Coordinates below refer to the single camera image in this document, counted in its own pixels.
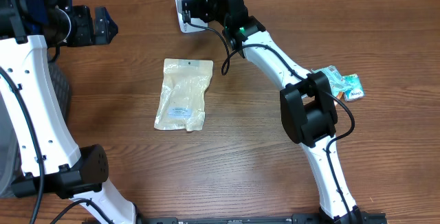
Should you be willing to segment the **beige paper pouch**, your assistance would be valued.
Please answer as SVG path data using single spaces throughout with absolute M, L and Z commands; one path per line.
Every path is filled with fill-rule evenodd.
M 212 79 L 211 60 L 164 60 L 162 91 L 154 128 L 200 131 L 205 122 L 204 95 Z

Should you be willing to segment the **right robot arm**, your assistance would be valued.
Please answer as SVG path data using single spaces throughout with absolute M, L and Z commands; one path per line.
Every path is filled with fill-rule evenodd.
M 336 142 L 350 135 L 336 133 L 338 115 L 327 76 L 297 65 L 273 41 L 265 26 L 249 15 L 244 0 L 183 1 L 184 23 L 199 19 L 223 26 L 219 33 L 228 57 L 221 73 L 227 74 L 230 59 L 240 54 L 256 65 L 280 91 L 280 114 L 290 140 L 302 147 L 318 187 L 320 220 L 323 223 L 362 223 L 362 214 L 344 179 Z

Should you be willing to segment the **teal tissue packet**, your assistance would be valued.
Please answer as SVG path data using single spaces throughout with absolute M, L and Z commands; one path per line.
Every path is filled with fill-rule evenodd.
M 321 71 L 325 74 L 325 76 L 329 80 L 331 92 L 334 96 L 338 96 L 340 93 L 352 89 L 352 85 L 344 79 L 337 68 L 333 65 L 329 65 L 328 67 L 324 67 L 321 69 L 312 69 L 311 71 L 313 73 Z

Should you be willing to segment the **green tissue packet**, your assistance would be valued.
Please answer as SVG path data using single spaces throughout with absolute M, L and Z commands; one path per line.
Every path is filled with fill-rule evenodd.
M 365 96 L 363 86 L 357 74 L 345 76 L 344 79 L 350 84 L 351 88 L 344 92 L 344 100 L 347 102 L 358 100 Z

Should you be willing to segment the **orange snack packet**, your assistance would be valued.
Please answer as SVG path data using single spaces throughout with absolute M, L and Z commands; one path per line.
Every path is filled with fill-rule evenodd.
M 343 92 L 340 92 L 340 93 L 336 96 L 336 98 L 339 99 L 339 100 L 341 100 L 342 97 L 343 97 L 343 95 L 344 95 L 344 93 L 343 93 Z

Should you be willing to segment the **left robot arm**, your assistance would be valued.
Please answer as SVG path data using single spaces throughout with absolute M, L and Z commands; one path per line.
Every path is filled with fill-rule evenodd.
M 72 96 L 49 48 L 107 45 L 118 26 L 104 7 L 72 0 L 1 0 L 1 196 L 46 193 L 99 223 L 141 223 L 109 179 L 105 150 L 80 147 L 66 125 Z

